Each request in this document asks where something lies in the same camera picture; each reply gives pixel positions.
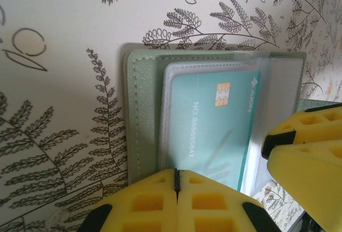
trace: yellow foam clamp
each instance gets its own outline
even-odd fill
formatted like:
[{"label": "yellow foam clamp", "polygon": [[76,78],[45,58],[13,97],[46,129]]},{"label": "yellow foam clamp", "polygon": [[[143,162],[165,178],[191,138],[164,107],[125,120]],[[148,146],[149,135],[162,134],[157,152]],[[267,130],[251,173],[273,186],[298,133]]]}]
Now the yellow foam clamp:
[{"label": "yellow foam clamp", "polygon": [[268,159],[277,145],[327,140],[342,140],[342,104],[295,113],[267,134],[262,156]]},{"label": "yellow foam clamp", "polygon": [[78,232],[280,232],[261,204],[191,171],[167,169],[100,201]]},{"label": "yellow foam clamp", "polygon": [[342,231],[342,140],[277,146],[267,167],[325,231]]}]

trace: teal card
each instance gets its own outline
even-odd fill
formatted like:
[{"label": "teal card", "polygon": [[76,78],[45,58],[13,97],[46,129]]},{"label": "teal card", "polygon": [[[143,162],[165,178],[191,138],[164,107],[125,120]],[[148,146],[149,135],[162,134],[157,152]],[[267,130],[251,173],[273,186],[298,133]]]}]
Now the teal card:
[{"label": "teal card", "polygon": [[259,71],[175,76],[168,167],[189,169],[240,190],[259,81]]}]

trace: mint green leather cover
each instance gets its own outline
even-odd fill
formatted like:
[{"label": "mint green leather cover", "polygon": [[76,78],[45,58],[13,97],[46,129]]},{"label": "mint green leather cover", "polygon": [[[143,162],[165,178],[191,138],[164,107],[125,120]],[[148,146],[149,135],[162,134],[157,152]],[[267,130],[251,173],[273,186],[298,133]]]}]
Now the mint green leather cover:
[{"label": "mint green leather cover", "polygon": [[301,58],[303,52],[135,50],[123,65],[128,180],[157,172],[157,147],[164,70],[177,61],[236,61],[256,57]]}]

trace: fern pattern wallpaper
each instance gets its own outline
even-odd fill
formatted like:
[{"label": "fern pattern wallpaper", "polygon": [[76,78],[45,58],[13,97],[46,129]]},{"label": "fern pattern wallpaper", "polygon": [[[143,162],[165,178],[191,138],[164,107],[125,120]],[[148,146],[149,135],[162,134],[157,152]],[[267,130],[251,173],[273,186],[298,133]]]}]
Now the fern pattern wallpaper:
[{"label": "fern pattern wallpaper", "polygon": [[0,232],[76,231],[127,185],[136,48],[306,51],[302,98],[342,101],[342,0],[0,0]]}]

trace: yellow plastic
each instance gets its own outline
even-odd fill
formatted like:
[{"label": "yellow plastic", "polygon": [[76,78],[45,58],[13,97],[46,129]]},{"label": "yellow plastic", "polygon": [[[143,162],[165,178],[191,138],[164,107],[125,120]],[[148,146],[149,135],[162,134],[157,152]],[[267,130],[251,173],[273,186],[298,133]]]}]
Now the yellow plastic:
[{"label": "yellow plastic", "polygon": [[342,107],[315,112],[301,111],[272,129],[268,135],[295,130],[293,144],[342,139]]},{"label": "yellow plastic", "polygon": [[342,140],[277,146],[267,166],[325,231],[342,231]]},{"label": "yellow plastic", "polygon": [[261,204],[191,171],[167,169],[100,201],[113,206],[100,232],[256,232],[242,203]]}]

